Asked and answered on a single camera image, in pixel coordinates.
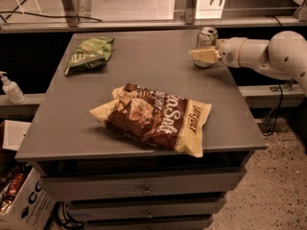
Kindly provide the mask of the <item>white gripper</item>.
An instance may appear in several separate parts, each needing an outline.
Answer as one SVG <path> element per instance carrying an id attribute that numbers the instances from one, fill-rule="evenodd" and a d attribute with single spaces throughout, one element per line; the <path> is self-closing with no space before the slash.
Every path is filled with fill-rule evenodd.
<path id="1" fill-rule="evenodd" d="M 199 60 L 206 63 L 215 63 L 221 57 L 221 63 L 227 67 L 239 68 L 239 55 L 246 37 L 232 37 L 230 39 L 218 39 L 216 48 L 194 49 L 189 52 L 193 60 Z"/>

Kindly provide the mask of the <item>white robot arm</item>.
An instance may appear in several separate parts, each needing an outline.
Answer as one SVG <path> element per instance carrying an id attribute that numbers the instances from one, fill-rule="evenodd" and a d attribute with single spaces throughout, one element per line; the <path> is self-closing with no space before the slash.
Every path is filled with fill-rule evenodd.
<path id="1" fill-rule="evenodd" d="M 294 79 L 307 96 L 307 40 L 299 33 L 283 31 L 271 40 L 219 39 L 216 46 L 194 49 L 189 55 L 208 64 L 249 68 L 273 79 Z"/>

